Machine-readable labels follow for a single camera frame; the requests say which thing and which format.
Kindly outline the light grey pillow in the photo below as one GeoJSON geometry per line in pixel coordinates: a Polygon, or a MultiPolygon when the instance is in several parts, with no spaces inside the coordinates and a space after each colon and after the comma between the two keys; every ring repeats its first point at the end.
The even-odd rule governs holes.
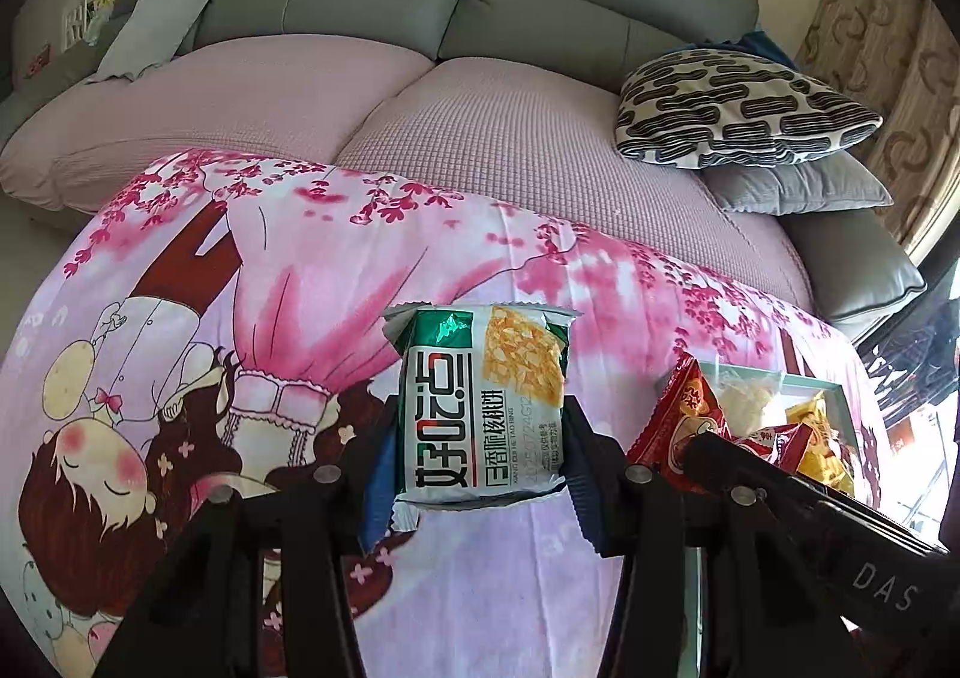
{"type": "Polygon", "coordinates": [[[138,0],[89,83],[135,80],[171,61],[210,0],[138,0]]]}

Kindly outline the red snack pack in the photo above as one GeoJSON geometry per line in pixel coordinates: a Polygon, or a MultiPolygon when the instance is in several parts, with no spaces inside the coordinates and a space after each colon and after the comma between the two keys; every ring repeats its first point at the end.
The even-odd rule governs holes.
{"type": "Polygon", "coordinates": [[[809,424],[783,424],[760,428],[750,436],[737,439],[736,444],[775,465],[777,469],[794,473],[800,467],[811,437],[812,428],[809,424]]]}

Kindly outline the green white cracker pack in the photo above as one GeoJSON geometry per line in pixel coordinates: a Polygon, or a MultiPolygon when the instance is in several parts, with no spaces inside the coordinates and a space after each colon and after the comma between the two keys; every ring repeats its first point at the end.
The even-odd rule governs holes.
{"type": "Polygon", "coordinates": [[[560,491],[569,329],[543,304],[400,304],[384,335],[402,359],[391,525],[560,491]]]}

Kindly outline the patterned beige curtain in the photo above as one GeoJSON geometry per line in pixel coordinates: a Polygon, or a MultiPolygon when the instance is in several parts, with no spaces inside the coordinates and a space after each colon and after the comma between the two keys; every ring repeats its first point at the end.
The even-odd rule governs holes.
{"type": "Polygon", "coordinates": [[[916,262],[958,212],[958,41],[933,0],[820,0],[800,67],[884,116],[853,148],[893,197],[885,229],[916,262]]]}

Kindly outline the pink cartoon girl blanket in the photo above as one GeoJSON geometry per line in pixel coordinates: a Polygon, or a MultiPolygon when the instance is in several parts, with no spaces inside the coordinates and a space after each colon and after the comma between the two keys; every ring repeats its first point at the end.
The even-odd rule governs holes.
{"type": "Polygon", "coordinates": [[[202,497],[334,463],[397,389],[384,313],[545,304],[566,385],[640,434],[680,355],[841,385],[857,496],[882,421],[851,342],[799,307],[502,200],[328,164],[185,150],[94,215],[2,366],[2,587],[55,675],[88,676],[202,497]]]}

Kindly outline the clear pack with white bun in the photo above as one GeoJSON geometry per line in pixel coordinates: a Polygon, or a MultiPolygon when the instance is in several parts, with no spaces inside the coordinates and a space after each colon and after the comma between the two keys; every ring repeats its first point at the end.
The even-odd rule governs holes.
{"type": "Polygon", "coordinates": [[[721,377],[719,406],[729,431],[736,437],[748,437],[763,428],[786,423],[779,382],[771,377],[743,379],[732,374],[721,377]]]}

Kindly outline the yellow snack pack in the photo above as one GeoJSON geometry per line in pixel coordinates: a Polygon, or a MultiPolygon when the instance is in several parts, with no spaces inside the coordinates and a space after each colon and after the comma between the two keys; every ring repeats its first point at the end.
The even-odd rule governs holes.
{"type": "Polygon", "coordinates": [[[786,410],[791,426],[802,424],[811,430],[807,449],[800,459],[797,471],[835,491],[854,496],[854,480],[833,426],[828,421],[827,402],[822,392],[786,410]]]}

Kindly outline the black white patterned pillow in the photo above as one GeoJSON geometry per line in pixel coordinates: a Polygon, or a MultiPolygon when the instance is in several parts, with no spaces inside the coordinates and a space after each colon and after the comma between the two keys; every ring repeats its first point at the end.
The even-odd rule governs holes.
{"type": "Polygon", "coordinates": [[[692,47],[626,77],[615,146],[632,160],[693,171],[776,168],[851,148],[883,123],[877,111],[779,62],[692,47]]]}

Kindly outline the folded black stroller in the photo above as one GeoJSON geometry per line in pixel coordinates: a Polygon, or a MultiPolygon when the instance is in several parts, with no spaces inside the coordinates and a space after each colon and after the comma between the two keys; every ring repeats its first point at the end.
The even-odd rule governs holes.
{"type": "Polygon", "coordinates": [[[958,387],[958,299],[874,346],[864,368],[887,430],[924,405],[940,405],[958,387]]]}

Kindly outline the white tray with green rim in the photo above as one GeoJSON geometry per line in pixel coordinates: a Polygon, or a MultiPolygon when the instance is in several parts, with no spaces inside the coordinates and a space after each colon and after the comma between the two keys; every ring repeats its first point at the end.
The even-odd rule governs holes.
{"type": "Polygon", "coordinates": [[[771,379],[779,382],[779,393],[781,394],[784,411],[794,407],[798,403],[807,402],[814,398],[818,392],[822,392],[827,402],[828,421],[833,426],[836,433],[836,439],[843,452],[843,460],[854,480],[854,494],[856,494],[857,475],[861,472],[861,462],[859,462],[859,451],[857,450],[856,436],[854,435],[854,424],[850,415],[850,408],[846,403],[846,397],[843,389],[838,384],[830,384],[826,380],[816,380],[811,377],[798,376],[797,374],[773,373],[773,371],[763,371],[763,369],[739,368],[731,364],[721,364],[717,361],[713,363],[701,363],[701,370],[704,377],[711,385],[719,402],[719,380],[721,377],[739,376],[743,379],[771,379]]]}

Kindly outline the pink sofa seat cover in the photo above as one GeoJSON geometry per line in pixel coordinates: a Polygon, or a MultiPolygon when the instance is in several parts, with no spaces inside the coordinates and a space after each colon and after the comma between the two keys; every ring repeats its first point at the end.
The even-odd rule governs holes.
{"type": "Polygon", "coordinates": [[[78,47],[2,106],[2,185],[93,213],[188,146],[329,163],[516,203],[642,242],[799,307],[811,282],[776,220],[727,213],[695,174],[622,157],[612,93],[498,59],[435,64],[343,36],[262,36],[93,82],[78,47]]]}

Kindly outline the red crinkled candy pack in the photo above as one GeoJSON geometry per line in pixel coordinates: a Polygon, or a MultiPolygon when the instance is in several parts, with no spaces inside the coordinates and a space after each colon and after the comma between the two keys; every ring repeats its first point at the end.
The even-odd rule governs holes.
{"type": "Polygon", "coordinates": [[[651,418],[626,453],[626,463],[643,465],[677,490],[703,493],[683,471],[683,456],[693,437],[704,433],[732,437],[700,363],[690,353],[682,353],[651,418]]]}

